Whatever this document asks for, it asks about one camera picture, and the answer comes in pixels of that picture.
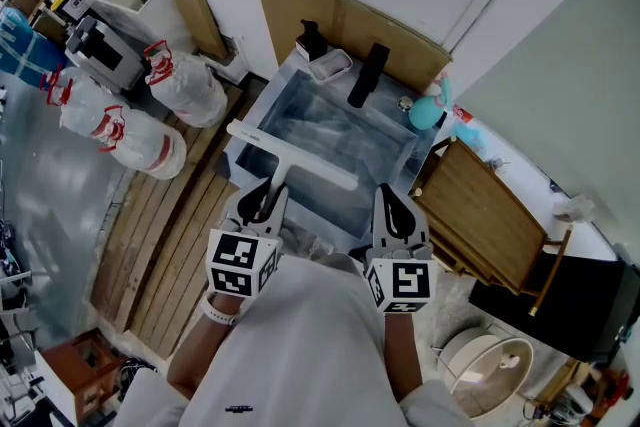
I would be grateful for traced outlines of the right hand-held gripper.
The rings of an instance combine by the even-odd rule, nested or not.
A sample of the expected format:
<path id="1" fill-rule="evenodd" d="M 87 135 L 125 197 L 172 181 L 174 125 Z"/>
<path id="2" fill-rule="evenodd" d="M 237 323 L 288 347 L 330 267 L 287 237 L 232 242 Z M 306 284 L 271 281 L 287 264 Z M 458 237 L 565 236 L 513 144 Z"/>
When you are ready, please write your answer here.
<path id="1" fill-rule="evenodd" d="M 373 246 L 364 277 L 382 314 L 412 314 L 435 297 L 438 263 L 432 258 L 424 211 L 388 183 L 378 186 L 372 217 Z M 401 241 L 412 247 L 391 248 Z"/>

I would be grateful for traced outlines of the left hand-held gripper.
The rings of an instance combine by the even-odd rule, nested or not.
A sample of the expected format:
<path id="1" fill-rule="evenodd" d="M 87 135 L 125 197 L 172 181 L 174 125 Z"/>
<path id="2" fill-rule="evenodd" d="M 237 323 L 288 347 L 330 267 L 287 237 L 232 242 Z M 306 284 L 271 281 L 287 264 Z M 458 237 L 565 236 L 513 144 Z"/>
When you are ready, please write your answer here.
<path id="1" fill-rule="evenodd" d="M 227 199 L 224 220 L 209 234 L 205 256 L 209 292 L 256 298 L 276 272 L 289 190 L 282 184 L 269 192 L 270 185 L 270 178 L 261 178 Z"/>

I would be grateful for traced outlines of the white squeegee with orange grip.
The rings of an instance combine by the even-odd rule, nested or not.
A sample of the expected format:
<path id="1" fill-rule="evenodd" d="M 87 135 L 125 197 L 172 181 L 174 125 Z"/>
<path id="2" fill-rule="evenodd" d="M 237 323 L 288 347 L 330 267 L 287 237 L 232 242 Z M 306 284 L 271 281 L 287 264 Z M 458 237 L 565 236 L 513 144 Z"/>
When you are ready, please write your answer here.
<path id="1" fill-rule="evenodd" d="M 277 158 L 274 174 L 268 180 L 266 199 L 259 210 L 260 215 L 266 214 L 275 204 L 276 195 L 284 187 L 286 175 L 291 167 L 303 169 L 348 191 L 353 191 L 358 186 L 356 175 L 247 123 L 235 119 L 227 126 L 227 132 Z"/>

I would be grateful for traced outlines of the person's left forearm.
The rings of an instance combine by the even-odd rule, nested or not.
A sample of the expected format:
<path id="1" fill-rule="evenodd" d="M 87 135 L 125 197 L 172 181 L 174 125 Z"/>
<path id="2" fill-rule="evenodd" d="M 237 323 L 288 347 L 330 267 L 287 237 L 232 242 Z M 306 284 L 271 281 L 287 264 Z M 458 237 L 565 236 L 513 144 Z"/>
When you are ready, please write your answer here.
<path id="1" fill-rule="evenodd" d="M 167 371 L 167 382 L 190 400 L 204 379 L 209 366 L 222 342 L 232 329 L 228 323 L 220 323 L 219 317 L 235 317 L 244 299 L 226 294 L 207 297 L 211 309 L 218 312 L 212 319 L 205 312 L 175 351 Z"/>

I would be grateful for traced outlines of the folded wooden table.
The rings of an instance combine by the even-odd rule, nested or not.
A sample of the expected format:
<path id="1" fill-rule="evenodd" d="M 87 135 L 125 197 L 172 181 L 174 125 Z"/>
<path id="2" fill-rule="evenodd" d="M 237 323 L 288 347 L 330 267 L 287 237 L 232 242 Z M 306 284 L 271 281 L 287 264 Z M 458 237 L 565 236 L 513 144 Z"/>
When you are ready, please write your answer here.
<path id="1" fill-rule="evenodd" d="M 533 214 L 474 151 L 456 137 L 434 145 L 415 181 L 414 202 L 427 216 L 430 240 L 450 272 L 534 298 L 546 298 L 572 235 L 550 238 Z"/>

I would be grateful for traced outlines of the wooden plank platform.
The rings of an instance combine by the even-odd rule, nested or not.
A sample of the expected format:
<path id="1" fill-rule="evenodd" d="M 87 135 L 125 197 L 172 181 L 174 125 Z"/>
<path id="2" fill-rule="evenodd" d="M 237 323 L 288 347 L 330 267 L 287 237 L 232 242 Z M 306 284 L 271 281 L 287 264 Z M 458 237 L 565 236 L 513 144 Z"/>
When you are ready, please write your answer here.
<path id="1" fill-rule="evenodd" d="M 225 168 L 225 124 L 197 129 L 173 114 L 164 121 L 187 145 L 185 164 L 170 180 L 125 176 L 105 220 L 89 302 L 114 330 L 166 359 L 207 287 L 209 232 L 237 188 Z"/>

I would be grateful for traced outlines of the white wrist watch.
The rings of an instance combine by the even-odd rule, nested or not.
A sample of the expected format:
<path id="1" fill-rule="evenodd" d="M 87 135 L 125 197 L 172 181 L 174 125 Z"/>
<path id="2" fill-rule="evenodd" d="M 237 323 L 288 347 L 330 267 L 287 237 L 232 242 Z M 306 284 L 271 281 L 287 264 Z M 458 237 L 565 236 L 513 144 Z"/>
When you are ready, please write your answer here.
<path id="1" fill-rule="evenodd" d="M 239 296 L 207 292 L 200 302 L 200 309 L 211 321 L 232 326 L 240 313 L 244 299 Z"/>

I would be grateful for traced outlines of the person's white shirt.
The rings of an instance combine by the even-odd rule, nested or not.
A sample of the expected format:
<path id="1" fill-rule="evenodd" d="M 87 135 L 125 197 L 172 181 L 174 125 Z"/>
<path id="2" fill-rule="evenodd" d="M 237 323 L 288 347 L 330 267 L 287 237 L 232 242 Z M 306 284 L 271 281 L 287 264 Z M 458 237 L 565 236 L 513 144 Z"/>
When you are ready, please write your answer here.
<path id="1" fill-rule="evenodd" d="M 436 378 L 396 401 L 386 315 L 349 257 L 284 256 L 194 396 L 139 373 L 114 427 L 475 427 Z"/>

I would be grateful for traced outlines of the round white lamp shade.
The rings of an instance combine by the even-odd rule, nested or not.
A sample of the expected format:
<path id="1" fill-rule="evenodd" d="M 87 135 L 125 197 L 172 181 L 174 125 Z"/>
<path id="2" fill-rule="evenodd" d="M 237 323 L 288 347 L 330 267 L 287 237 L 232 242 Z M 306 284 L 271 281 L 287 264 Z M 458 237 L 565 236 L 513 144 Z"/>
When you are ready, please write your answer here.
<path id="1" fill-rule="evenodd" d="M 455 335 L 438 353 L 438 370 L 461 409 L 482 418 L 508 401 L 527 379 L 531 343 L 474 327 Z"/>

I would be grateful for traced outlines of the crumpled white tissue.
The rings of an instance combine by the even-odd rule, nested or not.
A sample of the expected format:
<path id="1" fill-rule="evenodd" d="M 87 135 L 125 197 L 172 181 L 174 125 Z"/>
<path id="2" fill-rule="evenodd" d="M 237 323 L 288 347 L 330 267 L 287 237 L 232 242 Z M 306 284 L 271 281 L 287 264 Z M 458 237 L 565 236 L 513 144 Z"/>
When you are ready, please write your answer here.
<path id="1" fill-rule="evenodd" d="M 574 196 L 557 202 L 553 207 L 553 216 L 571 222 L 591 222 L 594 219 L 595 203 L 584 195 Z"/>

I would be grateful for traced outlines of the black soap dispenser bottle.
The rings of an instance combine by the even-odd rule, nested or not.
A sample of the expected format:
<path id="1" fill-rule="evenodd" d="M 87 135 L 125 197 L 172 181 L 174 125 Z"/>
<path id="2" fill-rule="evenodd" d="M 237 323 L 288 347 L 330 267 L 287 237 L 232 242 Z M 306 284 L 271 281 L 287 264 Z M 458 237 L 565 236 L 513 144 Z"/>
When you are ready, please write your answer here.
<path id="1" fill-rule="evenodd" d="M 327 53 L 328 44 L 326 38 L 319 32 L 319 26 L 315 21 L 302 19 L 303 33 L 295 40 L 298 53 L 307 62 L 314 61 Z"/>

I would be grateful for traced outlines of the long brown cardboard box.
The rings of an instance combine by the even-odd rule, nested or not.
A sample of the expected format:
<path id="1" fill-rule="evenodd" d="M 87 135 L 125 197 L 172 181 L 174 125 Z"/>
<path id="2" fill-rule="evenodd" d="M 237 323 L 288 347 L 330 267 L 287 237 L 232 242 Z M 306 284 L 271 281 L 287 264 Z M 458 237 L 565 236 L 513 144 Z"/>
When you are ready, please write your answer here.
<path id="1" fill-rule="evenodd" d="M 224 60 L 229 56 L 207 0 L 174 0 L 199 51 Z"/>

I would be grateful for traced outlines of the large brown cardboard sheet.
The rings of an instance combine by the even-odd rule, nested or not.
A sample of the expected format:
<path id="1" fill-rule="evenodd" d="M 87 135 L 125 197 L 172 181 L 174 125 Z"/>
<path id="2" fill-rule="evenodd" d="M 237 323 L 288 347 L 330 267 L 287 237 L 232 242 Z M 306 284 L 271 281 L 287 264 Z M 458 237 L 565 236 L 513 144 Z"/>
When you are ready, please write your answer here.
<path id="1" fill-rule="evenodd" d="M 364 60 L 373 44 L 390 50 L 384 72 L 424 94 L 452 61 L 445 49 L 426 36 L 357 0 L 260 0 L 279 64 L 295 48 L 303 19 L 318 24 L 328 44 Z"/>

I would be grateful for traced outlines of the silver coffee machine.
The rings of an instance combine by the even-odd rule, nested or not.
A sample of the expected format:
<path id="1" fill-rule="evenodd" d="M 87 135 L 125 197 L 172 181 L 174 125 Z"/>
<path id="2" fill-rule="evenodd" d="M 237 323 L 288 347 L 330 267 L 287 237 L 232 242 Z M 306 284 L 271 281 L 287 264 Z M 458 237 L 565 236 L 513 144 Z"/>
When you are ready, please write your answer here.
<path id="1" fill-rule="evenodd" d="M 112 91 L 130 91 L 145 75 L 141 56 L 107 24 L 85 16 L 66 42 L 65 55 Z"/>

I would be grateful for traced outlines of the small brown wooden cabinet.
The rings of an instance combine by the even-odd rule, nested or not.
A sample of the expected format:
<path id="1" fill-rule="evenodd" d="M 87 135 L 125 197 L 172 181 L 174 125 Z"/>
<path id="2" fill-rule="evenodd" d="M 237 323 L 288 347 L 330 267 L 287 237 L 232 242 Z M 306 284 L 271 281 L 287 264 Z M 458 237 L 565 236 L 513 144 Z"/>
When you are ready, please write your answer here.
<path id="1" fill-rule="evenodd" d="M 44 393 L 74 427 L 115 394 L 124 363 L 97 328 L 34 356 Z"/>

